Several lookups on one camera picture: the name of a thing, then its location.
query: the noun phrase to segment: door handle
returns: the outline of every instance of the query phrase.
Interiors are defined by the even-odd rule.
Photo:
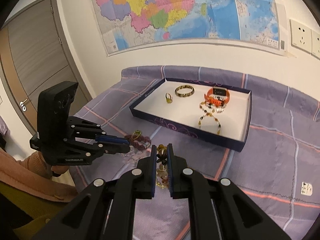
[[[28,100],[28,98],[26,100],[24,100],[23,102],[20,102],[20,107],[22,108],[22,111],[25,112],[27,110],[26,106],[24,106],[23,104]]]
[[[23,107],[23,104],[27,101],[28,99],[24,100],[23,102],[20,102],[20,107]]]

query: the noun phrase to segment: wall socket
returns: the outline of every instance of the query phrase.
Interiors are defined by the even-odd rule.
[[[290,19],[291,45],[311,54],[312,40],[311,29],[305,25]]]
[[[312,55],[320,59],[320,34],[311,30]]]

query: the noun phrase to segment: person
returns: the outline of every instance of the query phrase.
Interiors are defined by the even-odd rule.
[[[17,161],[0,149],[0,239],[30,240],[77,196],[75,187],[50,180],[67,170],[38,151]]]

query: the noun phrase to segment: jewelry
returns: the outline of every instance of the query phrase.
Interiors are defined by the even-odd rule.
[[[172,103],[172,97],[169,93],[166,93],[165,94],[165,100],[167,100],[167,103],[168,104],[171,104]]]
[[[212,87],[204,94],[205,101],[219,108],[225,108],[230,100],[230,93],[226,88]]]
[[[217,114],[220,114],[220,113],[222,113],[223,110],[224,110],[224,108],[221,108],[221,107],[218,107],[217,110],[215,110],[213,104],[211,104],[211,103],[209,103],[209,102],[207,102],[207,101],[204,101],[204,102],[201,102],[201,103],[200,103],[199,107],[200,107],[200,109],[202,109],[205,113],[207,113],[207,112],[206,112],[206,110],[203,108],[203,105],[205,105],[205,106],[208,107],[209,109],[212,109],[212,110],[211,110],[212,113],[216,112]]]
[[[183,88],[189,88],[189,89],[191,89],[191,92],[189,92],[189,93],[184,93],[184,94],[178,93],[178,91],[179,91],[180,89],[183,89]],[[195,89],[194,89],[192,86],[183,85],[183,86],[177,87],[176,90],[174,91],[174,93],[175,93],[178,97],[186,98],[186,97],[192,96],[192,95],[195,93]]]
[[[157,147],[157,157],[159,158],[157,160],[157,163],[161,162],[159,164],[159,168],[156,170],[156,185],[162,189],[169,188],[169,179],[168,179],[168,165],[167,163],[167,147],[165,147],[163,144],[160,144]]]
[[[136,130],[132,135],[131,135],[131,139],[132,140],[136,140],[139,138],[139,136],[141,135],[141,131],[140,130]]]
[[[198,122],[199,129],[201,129],[201,121],[202,121],[202,119],[203,119],[204,117],[206,117],[206,116],[213,117],[213,118],[214,118],[214,120],[217,122],[217,124],[218,124],[218,131],[217,131],[217,134],[219,135],[219,134],[220,134],[220,131],[221,131],[221,124],[220,124],[219,120],[218,120],[216,117],[214,117],[214,116],[212,115],[212,113],[211,113],[211,112],[210,112],[210,113],[206,113],[205,115],[203,115],[203,116],[201,116],[201,117],[200,117],[199,122]]]
[[[204,111],[205,113],[207,113],[208,111],[203,108],[203,105],[207,106],[209,109],[212,109],[211,113],[214,113],[214,108],[213,108],[213,105],[211,103],[208,103],[207,101],[204,101],[204,102],[201,102],[199,104],[200,109],[202,111]]]
[[[149,136],[142,136],[140,134],[135,140],[133,140],[132,135],[125,135],[124,138],[129,141],[130,145],[132,145],[134,148],[138,149],[139,151],[144,151],[148,149],[151,145],[151,139]]]

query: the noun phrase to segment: door frame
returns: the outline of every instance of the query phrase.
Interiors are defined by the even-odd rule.
[[[16,14],[14,14],[12,17],[10,17],[4,23],[3,27],[7,26],[8,23],[10,23],[19,14],[21,14],[25,10],[29,9],[30,7],[36,5],[37,3],[40,3],[41,1],[43,1],[43,0],[36,0],[36,1],[32,2],[32,3],[30,3],[29,5],[25,6],[23,9],[21,9]],[[65,34],[64,34],[64,31],[63,31],[63,28],[62,28],[62,23],[61,23],[61,20],[60,20],[57,0],[51,0],[51,5],[52,5],[52,12],[53,12],[53,19],[54,19],[54,22],[55,22],[55,26],[56,26],[56,30],[57,30],[59,39],[61,41],[61,46],[62,46],[63,52],[64,52],[64,54],[66,56],[68,64],[69,64],[69,66],[70,66],[70,68],[71,68],[76,80],[79,83],[78,89],[81,89],[81,91],[83,92],[85,98],[89,102],[90,100],[92,100],[92,96],[91,96],[90,92],[88,91],[87,86],[85,85],[85,83],[84,83],[84,81],[83,81],[83,79],[81,77],[81,74],[80,74],[80,72],[79,72],[79,70],[78,70],[78,68],[76,66],[76,63],[75,63],[75,61],[73,59],[73,56],[71,54],[71,51],[69,49],[68,42],[67,42],[67,39],[65,37]],[[14,97],[12,95],[12,92],[10,90],[10,87],[8,85],[7,79],[6,79],[5,75],[4,75],[4,71],[3,71],[2,66],[0,67],[0,79],[1,79],[2,84],[4,86],[4,90],[6,91],[6,93],[8,95],[8,98],[9,98],[13,108],[15,109],[16,113],[18,114],[19,118],[21,119],[21,121],[23,122],[23,124],[25,125],[25,127],[28,129],[28,131],[31,134],[36,133],[36,131],[33,129],[33,127],[30,125],[30,123],[28,122],[28,120],[24,116],[23,112],[21,111],[20,106],[18,105],[18,103],[14,99]]]

